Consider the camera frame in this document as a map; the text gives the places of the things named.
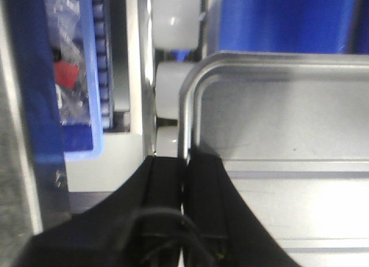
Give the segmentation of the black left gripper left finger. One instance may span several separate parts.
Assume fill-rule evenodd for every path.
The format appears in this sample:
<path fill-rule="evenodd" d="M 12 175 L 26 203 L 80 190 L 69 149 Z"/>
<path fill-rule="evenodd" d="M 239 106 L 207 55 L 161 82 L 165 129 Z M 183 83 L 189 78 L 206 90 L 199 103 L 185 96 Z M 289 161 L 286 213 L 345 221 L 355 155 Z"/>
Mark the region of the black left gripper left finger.
<path fill-rule="evenodd" d="M 180 231 L 184 167 L 174 157 L 147 157 L 102 202 L 31 237 L 14 266 L 138 265 Z"/>

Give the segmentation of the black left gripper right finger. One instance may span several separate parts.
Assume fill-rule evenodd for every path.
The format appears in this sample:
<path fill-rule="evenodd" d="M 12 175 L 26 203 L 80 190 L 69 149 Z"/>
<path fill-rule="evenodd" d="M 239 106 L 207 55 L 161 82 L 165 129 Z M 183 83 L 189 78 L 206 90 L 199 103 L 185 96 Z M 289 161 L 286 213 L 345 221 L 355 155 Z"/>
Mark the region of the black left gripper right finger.
<path fill-rule="evenodd" d="M 190 156 L 184 211 L 221 266 L 298 266 L 243 201 L 220 157 Z"/>

